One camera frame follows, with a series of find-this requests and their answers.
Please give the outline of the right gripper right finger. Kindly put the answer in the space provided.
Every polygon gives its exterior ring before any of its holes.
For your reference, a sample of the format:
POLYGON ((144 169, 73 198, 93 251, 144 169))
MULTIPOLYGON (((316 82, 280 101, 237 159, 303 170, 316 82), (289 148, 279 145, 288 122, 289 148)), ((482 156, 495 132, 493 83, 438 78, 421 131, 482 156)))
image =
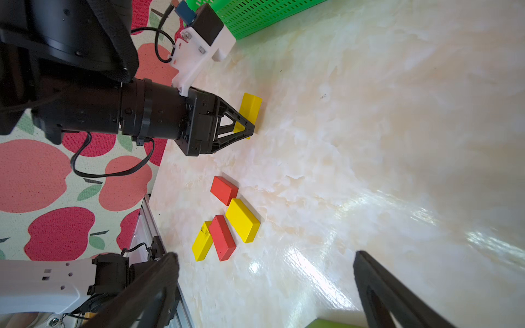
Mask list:
POLYGON ((355 253, 354 276, 369 327, 453 326, 365 251, 355 253))

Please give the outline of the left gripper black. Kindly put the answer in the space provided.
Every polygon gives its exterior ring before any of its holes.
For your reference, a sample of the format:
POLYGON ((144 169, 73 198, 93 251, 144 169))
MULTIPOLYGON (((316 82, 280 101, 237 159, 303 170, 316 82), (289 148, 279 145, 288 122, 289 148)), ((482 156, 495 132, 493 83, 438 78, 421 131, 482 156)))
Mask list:
POLYGON ((213 154, 254 134, 255 126, 222 98, 190 87, 177 145, 187 157, 213 154))

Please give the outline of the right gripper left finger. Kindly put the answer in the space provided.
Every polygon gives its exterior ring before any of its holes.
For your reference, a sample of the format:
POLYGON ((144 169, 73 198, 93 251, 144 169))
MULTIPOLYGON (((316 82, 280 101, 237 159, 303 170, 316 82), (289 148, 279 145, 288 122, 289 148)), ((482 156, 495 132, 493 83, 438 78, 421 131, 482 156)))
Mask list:
POLYGON ((179 258, 169 252, 84 327, 166 327, 172 319, 179 258))

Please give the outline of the yellow block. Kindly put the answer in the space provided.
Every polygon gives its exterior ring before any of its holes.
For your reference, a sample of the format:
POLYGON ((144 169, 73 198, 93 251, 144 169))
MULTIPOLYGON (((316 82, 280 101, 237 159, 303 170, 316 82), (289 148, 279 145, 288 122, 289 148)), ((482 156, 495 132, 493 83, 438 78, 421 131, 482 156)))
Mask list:
POLYGON ((260 112, 263 100, 252 94, 245 93, 241 102, 239 114, 249 121, 253 128, 250 129, 249 133, 246 131, 246 127, 242 123, 236 121, 233 129, 235 135, 242 134, 243 138, 237 137, 236 140, 250 139, 254 133, 258 114, 260 112))
POLYGON ((241 199, 231 200, 226 218, 244 243, 254 241, 261 223, 241 199))
POLYGON ((202 224, 198 236, 192 245, 191 251, 193 252, 196 262, 203 261, 206 258, 213 244, 213 237, 211 236, 209 229, 211 224, 211 221, 205 221, 202 224))

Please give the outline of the red block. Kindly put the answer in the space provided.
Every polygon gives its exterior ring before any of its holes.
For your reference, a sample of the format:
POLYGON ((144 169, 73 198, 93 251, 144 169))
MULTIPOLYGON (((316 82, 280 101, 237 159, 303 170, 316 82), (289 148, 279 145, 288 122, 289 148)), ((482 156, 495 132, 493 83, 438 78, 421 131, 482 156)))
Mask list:
POLYGON ((224 205, 229 206, 232 199, 237 197, 239 188, 222 176, 213 178, 211 193, 224 205))
POLYGON ((237 246, 223 215, 216 215, 209 227, 219 261, 228 260, 237 246))

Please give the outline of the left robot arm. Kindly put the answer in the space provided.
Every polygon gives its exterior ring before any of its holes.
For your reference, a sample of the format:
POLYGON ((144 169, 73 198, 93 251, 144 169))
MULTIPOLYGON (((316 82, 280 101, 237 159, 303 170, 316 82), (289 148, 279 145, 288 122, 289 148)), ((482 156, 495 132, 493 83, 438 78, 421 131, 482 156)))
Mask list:
POLYGON ((1 2, 1 240, 28 217, 21 259, 66 262, 131 244, 139 205, 174 140, 189 157, 254 133, 254 122, 192 87, 235 39, 209 4, 172 2, 181 35, 172 84, 140 79, 132 1, 1 2))

